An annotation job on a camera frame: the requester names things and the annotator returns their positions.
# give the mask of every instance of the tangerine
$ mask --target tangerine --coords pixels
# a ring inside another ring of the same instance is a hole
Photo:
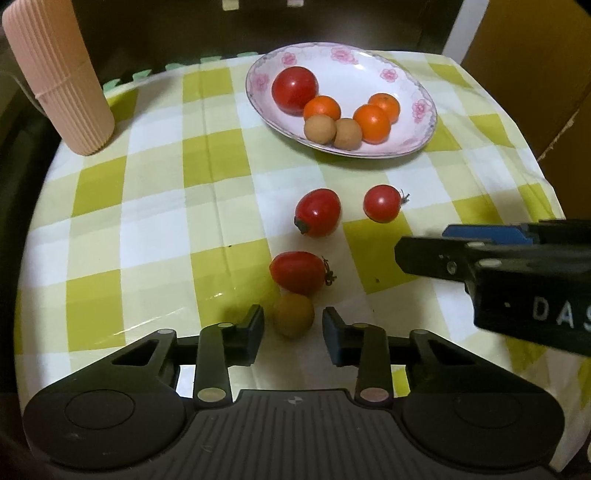
[[[353,114],[353,120],[361,127],[363,140],[367,143],[382,143],[390,134],[388,114],[377,105],[366,103],[360,106]]]
[[[398,100],[389,93],[376,93],[369,97],[368,103],[370,105],[376,105],[386,112],[391,124],[398,120],[398,116],[400,115],[400,103],[398,103]]]
[[[340,106],[332,97],[318,95],[304,107],[304,120],[308,120],[312,115],[328,115],[337,121],[340,118]]]

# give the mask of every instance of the plate rim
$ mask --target plate rim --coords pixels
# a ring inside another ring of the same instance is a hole
[[[388,64],[391,67],[395,68],[395,69],[400,69],[403,70],[404,73],[406,74],[407,78],[413,82],[419,89],[419,91],[423,94],[423,96],[425,97],[425,99],[427,99],[432,107],[433,107],[433,119],[431,120],[431,125],[429,126],[429,131],[428,131],[428,136],[425,137],[424,142],[419,145],[418,147],[413,148],[412,150],[409,150],[407,152],[403,152],[403,153],[397,153],[397,152],[384,152],[384,153],[356,153],[356,152],[352,152],[352,151],[348,151],[348,150],[341,150],[340,148],[335,148],[335,147],[327,147],[325,145],[321,145],[321,144],[317,144],[314,142],[311,142],[310,140],[308,140],[307,138],[302,138],[299,137],[298,135],[292,134],[291,132],[288,132],[287,130],[285,130],[284,128],[280,127],[279,125],[277,125],[275,122],[273,122],[272,120],[269,120],[267,118],[265,118],[265,116],[262,114],[261,109],[259,108],[259,106],[257,105],[257,103],[253,100],[251,93],[249,92],[249,88],[248,88],[248,80],[249,78],[254,74],[254,70],[255,68],[259,67],[260,65],[264,64],[265,61],[269,60],[270,58],[273,58],[275,56],[277,56],[277,54],[279,54],[282,51],[285,51],[288,48],[292,48],[292,47],[296,47],[296,48],[305,48],[305,47],[343,47],[343,48],[349,48],[353,51],[356,52],[360,52],[360,53],[364,53],[366,55],[369,55],[373,58],[375,58],[378,61],[381,61],[382,63]],[[398,158],[398,157],[405,157],[406,155],[411,155],[413,153],[418,152],[419,150],[421,150],[422,148],[425,147],[425,145],[427,145],[429,143],[429,141],[433,138],[433,135],[435,134],[435,129],[437,127],[437,123],[439,121],[439,114],[437,113],[437,106],[435,105],[435,101],[433,100],[433,97],[431,97],[431,95],[429,94],[429,92],[427,91],[427,89],[423,86],[423,84],[421,84],[421,82],[419,82],[414,76],[413,74],[411,74],[410,72],[408,72],[407,70],[403,69],[402,67],[400,67],[399,65],[397,65],[396,63],[394,63],[393,61],[387,59],[386,57],[382,57],[379,54],[376,54],[370,50],[364,50],[362,48],[358,48],[358,47],[353,47],[350,45],[346,45],[343,43],[335,43],[335,42],[302,42],[302,43],[293,43],[290,45],[286,45],[284,47],[280,47],[280,48],[276,48],[273,51],[270,51],[269,53],[265,53],[264,55],[262,55],[261,57],[259,57],[258,59],[256,59],[253,64],[250,66],[250,68],[248,69],[248,72],[246,73],[246,78],[244,80],[245,82],[245,92],[246,92],[246,97],[248,98],[248,101],[250,102],[250,104],[252,105],[252,107],[255,109],[255,111],[258,113],[258,115],[263,119],[263,121],[269,125],[273,130],[276,130],[277,132],[279,132],[280,134],[286,136],[287,138],[291,138],[292,140],[296,140],[298,143],[305,145],[307,147],[311,147],[314,148],[316,150],[325,152],[325,153],[331,153],[334,155],[340,155],[342,157],[349,157],[349,158],[361,158],[361,159],[366,159],[366,160],[379,160],[379,159],[387,159],[387,158]]]

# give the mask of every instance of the large red tomato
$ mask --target large red tomato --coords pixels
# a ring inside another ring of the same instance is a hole
[[[307,296],[335,280],[328,262],[309,252],[279,254],[269,265],[269,271],[280,287]]]
[[[365,194],[363,211],[374,222],[388,223],[398,216],[400,206],[407,201],[408,195],[403,197],[394,187],[376,185]]]
[[[318,81],[304,67],[289,67],[273,81],[271,95],[282,111],[301,115],[306,104],[318,95]]]
[[[295,207],[295,226],[303,235],[326,236],[335,231],[340,218],[340,200],[329,189],[312,190]]]

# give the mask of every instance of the tablecloth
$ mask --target tablecloth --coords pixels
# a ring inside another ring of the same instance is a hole
[[[322,341],[320,312],[389,335],[426,328],[546,388],[566,432],[554,465],[578,450],[591,425],[591,364],[477,330],[461,284],[417,278],[396,265],[402,235],[440,235],[450,223],[529,222],[561,216],[551,186],[517,126],[453,60],[383,53],[433,97],[439,121],[421,152],[392,160],[324,154],[269,129],[250,106],[245,76],[256,57],[214,61],[108,93],[117,121],[90,157],[60,145],[41,191],[22,261],[14,332],[21,405],[45,385],[162,327],[179,336],[237,322],[281,294],[268,265],[303,249],[330,261],[335,284],[314,297],[316,321],[289,342],[268,325],[253,367],[232,367],[240,388],[352,388]],[[410,194],[395,221],[362,209],[389,183]],[[342,223],[310,239],[293,225],[307,192],[340,197]],[[392,367],[398,395],[405,373]],[[190,394],[190,370],[179,391]]]

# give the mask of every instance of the plate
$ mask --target plate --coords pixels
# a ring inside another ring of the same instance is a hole
[[[347,151],[311,142],[304,136],[304,119],[279,110],[271,96],[275,77],[285,68],[299,65],[318,80],[319,95],[340,105],[343,117],[353,113],[374,93],[389,93],[400,103],[400,117],[388,139],[379,145],[365,142]],[[301,144],[325,152],[356,158],[394,158],[420,150],[431,140],[437,110],[425,88],[395,63],[366,50],[338,43],[298,43],[279,48],[258,59],[246,75],[246,95],[271,127]]]

